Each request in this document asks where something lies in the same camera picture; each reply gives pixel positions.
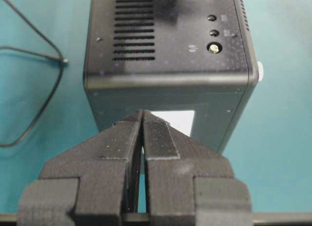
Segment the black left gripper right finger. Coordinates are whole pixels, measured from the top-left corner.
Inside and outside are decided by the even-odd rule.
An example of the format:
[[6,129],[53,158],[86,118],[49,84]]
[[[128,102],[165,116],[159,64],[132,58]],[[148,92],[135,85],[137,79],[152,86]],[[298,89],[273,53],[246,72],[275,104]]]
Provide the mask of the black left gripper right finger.
[[142,127],[151,225],[252,225],[249,190],[225,157],[149,111]]

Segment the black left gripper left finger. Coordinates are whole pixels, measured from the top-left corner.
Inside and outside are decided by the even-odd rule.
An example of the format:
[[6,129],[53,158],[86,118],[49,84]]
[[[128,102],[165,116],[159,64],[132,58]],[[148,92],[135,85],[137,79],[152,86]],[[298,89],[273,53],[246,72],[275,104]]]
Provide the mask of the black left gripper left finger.
[[143,112],[49,159],[19,201],[20,226],[120,226],[137,212]]

